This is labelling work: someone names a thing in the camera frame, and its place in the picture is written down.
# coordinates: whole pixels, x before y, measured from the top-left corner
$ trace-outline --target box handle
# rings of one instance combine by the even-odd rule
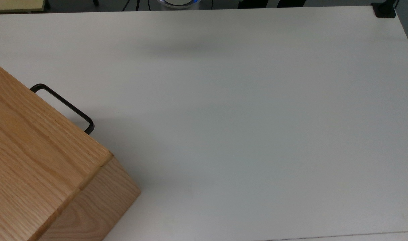
[[[66,99],[62,98],[59,94],[57,94],[55,91],[51,90],[49,87],[47,87],[44,84],[36,84],[35,86],[30,88],[30,90],[33,91],[34,93],[36,93],[38,90],[42,90],[42,89],[49,92],[52,96],[57,98],[59,101],[61,101],[64,105],[69,107],[72,111],[74,111],[80,117],[85,119],[89,123],[88,128],[85,130],[85,133],[88,134],[88,135],[91,134],[91,132],[94,130],[95,125],[94,125],[94,122],[92,121],[92,119],[89,118],[89,116],[85,115],[85,113],[81,112],[78,108],[76,108],[74,105],[70,104],[70,102],[66,101]]]

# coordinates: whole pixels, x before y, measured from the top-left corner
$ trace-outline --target wood grain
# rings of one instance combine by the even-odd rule
[[[112,157],[0,67],[0,241],[37,240]]]
[[[39,241],[100,241],[138,195],[137,185],[113,158]]]
[[[0,12],[42,11],[45,0],[0,0]]]

